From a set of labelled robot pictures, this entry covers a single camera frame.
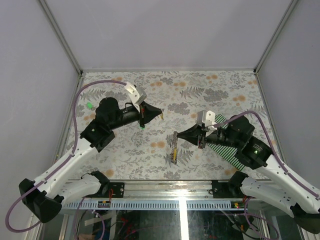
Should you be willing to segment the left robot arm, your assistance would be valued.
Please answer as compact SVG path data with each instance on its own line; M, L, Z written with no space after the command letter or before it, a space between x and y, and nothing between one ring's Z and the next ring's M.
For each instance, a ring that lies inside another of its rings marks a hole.
M161 114L160 108L145 101L138 106L126 103L126 107L120 109L115 98L102 99L95 110L95 118L75 141L75 148L34 180L25 178L20 182L18 188L23 204L41 223L48 223L70 202L86 196L105 197L110 181L98 170L70 186L66 182L86 160L100 153L115 138L115 129L133 122L144 126Z

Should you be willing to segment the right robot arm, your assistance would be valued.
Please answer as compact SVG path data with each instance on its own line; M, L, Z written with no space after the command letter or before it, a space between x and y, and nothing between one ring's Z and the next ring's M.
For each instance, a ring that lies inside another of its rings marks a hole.
M265 144L253 135L254 126L246 112L234 115L221 123L215 113L203 110L191 128L174 132L171 160L177 161L177 142L183 139L198 148L207 145L234 148L232 154L241 164L268 177L277 188L258 183L242 171L236 171L227 183L233 197L253 197L262 200L289 215L307 232L320 232L320 190L288 167L276 154L272 143Z

